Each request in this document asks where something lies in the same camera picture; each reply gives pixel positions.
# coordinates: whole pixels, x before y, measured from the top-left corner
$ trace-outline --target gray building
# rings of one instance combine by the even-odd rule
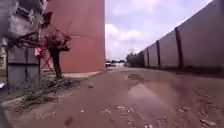
[[[14,46],[6,54],[4,47],[8,45],[9,39],[16,39],[34,31],[37,32],[34,36],[38,39],[46,3],[45,0],[0,1],[0,67],[6,68],[10,84],[31,80],[39,72],[39,60],[34,55],[34,48]]]

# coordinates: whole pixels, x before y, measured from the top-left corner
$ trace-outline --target dark wall panel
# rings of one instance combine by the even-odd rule
[[[148,53],[147,53],[147,48],[143,51],[144,53],[144,64],[145,64],[145,67],[147,68],[149,65],[148,65]]]
[[[172,31],[160,39],[161,67],[178,67],[178,50],[175,32]]]
[[[149,47],[149,66],[158,67],[158,53],[156,43]]]
[[[185,66],[224,64],[224,11],[221,0],[214,0],[178,29]]]

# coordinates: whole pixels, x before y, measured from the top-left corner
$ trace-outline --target window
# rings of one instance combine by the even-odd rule
[[[19,6],[16,10],[16,14],[21,16],[22,18],[26,19],[26,20],[29,20],[29,17],[30,17],[30,11]]]
[[[0,67],[3,67],[4,58],[0,56]]]

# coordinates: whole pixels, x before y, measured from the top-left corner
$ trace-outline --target fence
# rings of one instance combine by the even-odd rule
[[[222,0],[214,0],[149,46],[144,50],[145,67],[223,67],[223,10]]]

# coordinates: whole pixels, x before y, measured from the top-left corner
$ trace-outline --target building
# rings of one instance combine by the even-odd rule
[[[69,52],[62,52],[64,73],[95,72],[105,69],[104,0],[50,0],[51,23],[69,35]]]
[[[38,39],[45,3],[45,0],[0,1],[0,61],[1,66],[6,68],[7,81],[10,85],[39,80],[36,79],[39,76],[39,59],[34,55],[33,47],[13,46],[8,48],[7,52],[5,47],[9,46],[9,40],[18,39],[32,32],[36,32],[32,37]]]

